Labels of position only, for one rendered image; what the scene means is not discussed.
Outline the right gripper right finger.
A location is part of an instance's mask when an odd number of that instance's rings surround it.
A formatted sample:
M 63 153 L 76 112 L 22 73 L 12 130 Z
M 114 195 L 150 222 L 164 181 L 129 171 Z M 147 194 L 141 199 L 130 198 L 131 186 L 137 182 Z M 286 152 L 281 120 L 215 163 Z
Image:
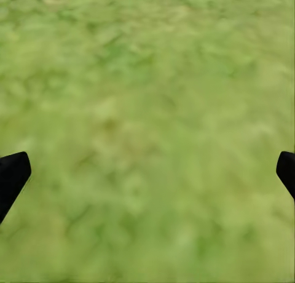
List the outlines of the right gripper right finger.
M 295 200 L 295 153 L 281 152 L 276 172 Z

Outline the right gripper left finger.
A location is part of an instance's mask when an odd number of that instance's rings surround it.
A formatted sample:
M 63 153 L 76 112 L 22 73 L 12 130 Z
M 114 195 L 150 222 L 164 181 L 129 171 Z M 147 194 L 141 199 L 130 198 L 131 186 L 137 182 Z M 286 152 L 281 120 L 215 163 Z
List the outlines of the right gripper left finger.
M 0 158 L 0 224 L 30 176 L 26 151 Z

